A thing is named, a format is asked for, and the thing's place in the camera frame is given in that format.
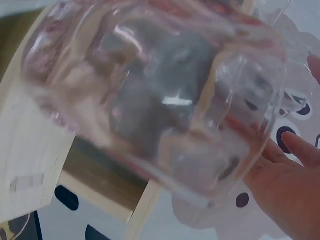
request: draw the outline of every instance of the light wood surface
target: light wood surface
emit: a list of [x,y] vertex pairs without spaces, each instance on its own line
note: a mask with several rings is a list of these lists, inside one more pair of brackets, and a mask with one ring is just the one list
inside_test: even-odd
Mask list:
[[21,79],[24,48],[48,11],[26,34],[0,84],[0,223],[50,204],[74,140],[39,112]]
[[152,180],[149,181],[141,200],[127,225],[124,240],[140,239],[140,233],[158,201],[161,189],[162,188],[158,183]]
[[59,184],[124,222],[130,220],[145,190],[75,149],[67,157]]

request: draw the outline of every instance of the wooden shelf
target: wooden shelf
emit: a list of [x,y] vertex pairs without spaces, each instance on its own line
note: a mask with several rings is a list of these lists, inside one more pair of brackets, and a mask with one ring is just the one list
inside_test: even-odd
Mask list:
[[124,222],[130,220],[145,191],[76,147],[69,152],[59,184]]

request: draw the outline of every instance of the clear plastic container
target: clear plastic container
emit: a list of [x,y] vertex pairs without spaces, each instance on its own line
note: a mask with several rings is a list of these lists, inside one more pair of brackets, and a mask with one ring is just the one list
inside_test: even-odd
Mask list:
[[30,39],[22,76],[43,112],[203,207],[260,156],[279,112],[282,38],[221,1],[73,1]]

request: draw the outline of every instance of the white surface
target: white surface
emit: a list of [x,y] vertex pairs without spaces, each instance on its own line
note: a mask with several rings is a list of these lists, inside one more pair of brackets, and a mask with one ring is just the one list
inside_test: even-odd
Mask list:
[[85,240],[90,225],[111,240],[122,240],[126,224],[79,197],[79,209],[69,210],[55,196],[38,210],[43,240]]

